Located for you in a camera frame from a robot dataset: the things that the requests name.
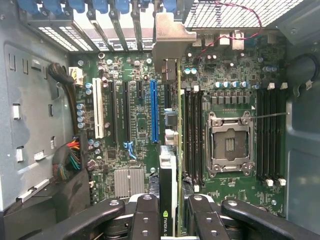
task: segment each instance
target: metal bracket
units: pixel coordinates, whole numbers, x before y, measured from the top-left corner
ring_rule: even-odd
[[[154,69],[162,73],[166,59],[179,59],[183,56],[188,44],[196,41],[195,32],[186,31],[181,22],[174,21],[173,13],[158,13],[155,16],[155,44],[152,54]]]
[[[124,35],[124,32],[122,31],[120,22],[119,22],[119,11],[116,9],[116,3],[115,0],[109,0],[109,4],[110,4],[110,12],[109,12],[109,17],[111,19],[113,28],[115,30],[116,35],[119,38],[119,41],[122,45],[122,48],[124,51],[129,51],[127,42],[126,42],[126,38]]]

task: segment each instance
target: black pcie slot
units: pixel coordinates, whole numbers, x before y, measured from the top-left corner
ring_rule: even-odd
[[[129,83],[122,82],[124,141],[131,142],[130,92]]]
[[[117,96],[116,84],[109,82],[110,88],[110,105],[111,105],[111,124],[112,124],[112,137],[113,142],[118,143],[118,114],[117,114]]]
[[[169,84],[164,85],[164,108],[171,108],[171,89]]]

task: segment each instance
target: green circuit board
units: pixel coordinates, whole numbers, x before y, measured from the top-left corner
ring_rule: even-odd
[[[279,60],[285,57],[285,44],[282,38],[277,39],[277,44],[267,44],[264,36],[255,39],[251,44],[245,45],[244,51],[231,50],[230,47],[209,48],[202,57],[202,61],[195,62],[194,58],[200,54],[200,47],[190,47],[186,50],[186,56],[181,59],[181,72],[185,69],[195,68],[197,73],[194,75],[181,76],[182,85],[199,85],[202,87],[202,106],[203,112],[202,124],[206,123],[207,116],[214,111],[219,118],[241,117],[245,111],[249,111],[251,116],[257,115],[257,93],[253,89],[254,85],[268,86],[268,83],[277,83],[283,78],[281,69],[275,72],[264,72],[264,66],[277,66]],[[206,55],[216,55],[217,59],[208,66],[205,61]],[[85,128],[81,131],[87,131],[88,139],[99,141],[99,154],[93,148],[89,151],[89,159],[95,161],[95,169],[91,171],[91,200],[92,204],[100,202],[106,198],[116,197],[115,195],[115,170],[137,168],[143,169],[144,173],[144,191],[147,193],[149,188],[149,176],[151,169],[158,171],[159,167],[159,145],[164,145],[165,136],[165,85],[161,84],[161,76],[156,75],[152,63],[147,63],[147,59],[152,60],[151,53],[106,53],[103,60],[98,58],[97,54],[82,54],[73,57],[73,65],[76,66],[78,60],[84,61],[83,81],[92,83],[94,78],[102,78],[104,75],[99,71],[101,66],[107,72],[105,77],[108,79],[108,87],[102,90],[102,102],[104,123],[110,126],[105,129],[105,137],[95,139],[95,116],[92,95],[86,94],[86,88],[77,87],[77,103],[85,105],[84,123]],[[151,101],[150,101],[150,80],[157,79],[157,103],[158,103],[158,143],[152,141],[151,124]],[[246,82],[245,88],[236,89],[216,89],[215,83],[220,82]],[[130,111],[130,139],[133,142],[133,154],[136,160],[130,157],[127,149],[124,147],[126,142],[126,123],[124,109],[124,82],[129,88],[129,111]],[[115,98],[111,98],[111,83],[114,84]],[[142,85],[142,97],[138,97],[137,84]],[[170,86],[171,107],[178,109],[177,85]],[[212,97],[247,97],[241,104],[212,104]],[[112,115],[112,104],[116,107],[116,116]],[[184,115],[184,100],[182,98],[182,122],[187,117]],[[114,131],[117,131],[117,141],[115,142]],[[254,155],[257,152],[257,129],[255,123],[254,130]],[[281,138],[281,145],[284,144],[284,135]],[[285,152],[281,148],[281,156],[284,160]],[[263,205],[272,213],[282,213],[284,204],[284,187],[274,185],[266,187],[257,180],[256,172],[251,171],[249,176],[244,176],[242,172],[223,172],[218,173],[212,178],[203,165],[204,185],[201,193],[210,195],[217,203],[226,198],[237,198],[254,205]]]

